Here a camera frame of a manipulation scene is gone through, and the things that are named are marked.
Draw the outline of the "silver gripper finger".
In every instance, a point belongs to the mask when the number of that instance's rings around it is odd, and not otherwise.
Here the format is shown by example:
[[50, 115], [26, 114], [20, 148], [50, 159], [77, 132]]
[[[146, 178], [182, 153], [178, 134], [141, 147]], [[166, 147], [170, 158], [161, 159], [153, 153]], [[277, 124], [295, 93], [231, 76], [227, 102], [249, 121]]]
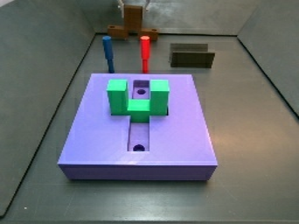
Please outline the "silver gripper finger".
[[142, 7], [144, 11], [148, 11], [149, 3], [150, 3], [150, 0], [144, 0], [144, 7]]
[[116, 2], [117, 2], [117, 8], [118, 8], [121, 11], [124, 11], [124, 6], [125, 6], [125, 4], [124, 4], [124, 0], [116, 0]]

